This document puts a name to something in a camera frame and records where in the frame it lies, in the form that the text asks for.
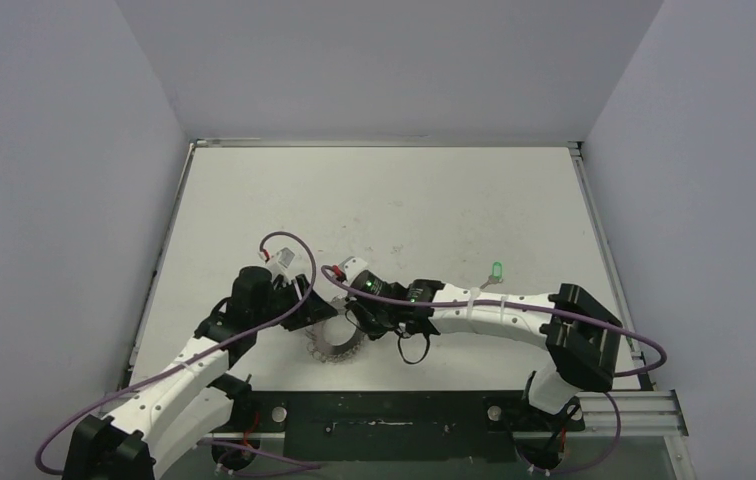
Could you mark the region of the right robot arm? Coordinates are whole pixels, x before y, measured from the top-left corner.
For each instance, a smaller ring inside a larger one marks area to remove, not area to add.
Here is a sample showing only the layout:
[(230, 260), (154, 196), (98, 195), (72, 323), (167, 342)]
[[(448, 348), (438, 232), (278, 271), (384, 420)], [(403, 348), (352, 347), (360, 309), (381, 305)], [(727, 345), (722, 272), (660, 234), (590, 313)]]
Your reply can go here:
[(537, 295), (504, 295), (418, 279), (387, 282), (367, 269), (335, 267), (350, 295), (347, 309), (371, 336), (476, 334), (509, 339), (546, 351), (519, 402), (522, 421), (542, 429), (578, 393), (611, 391), (621, 322), (585, 289), (563, 284)]

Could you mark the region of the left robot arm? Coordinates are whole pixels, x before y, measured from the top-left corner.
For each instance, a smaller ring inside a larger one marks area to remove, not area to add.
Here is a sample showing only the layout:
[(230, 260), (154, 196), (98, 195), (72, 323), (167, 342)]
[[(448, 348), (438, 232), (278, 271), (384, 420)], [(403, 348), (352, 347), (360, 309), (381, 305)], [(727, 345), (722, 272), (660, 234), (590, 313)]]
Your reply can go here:
[(96, 416), (87, 408), (82, 413), (62, 478), (159, 479), (210, 432), (257, 427), (261, 408), (252, 386), (230, 369), (261, 330), (278, 325), (299, 330), (337, 313), (304, 274), (241, 269), (230, 295), (213, 307), (162, 372), (128, 387), (128, 399), (110, 412)]

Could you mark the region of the metal disc with key rings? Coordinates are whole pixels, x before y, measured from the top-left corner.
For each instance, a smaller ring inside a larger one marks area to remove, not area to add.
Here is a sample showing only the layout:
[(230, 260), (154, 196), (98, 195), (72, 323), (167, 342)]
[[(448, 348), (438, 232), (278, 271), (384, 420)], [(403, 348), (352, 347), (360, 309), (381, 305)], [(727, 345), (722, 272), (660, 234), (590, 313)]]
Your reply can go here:
[(366, 339), (355, 320), (349, 317), (345, 299), (335, 298), (331, 305), (337, 314), (306, 329), (307, 352), (321, 363), (341, 363), (354, 357)]

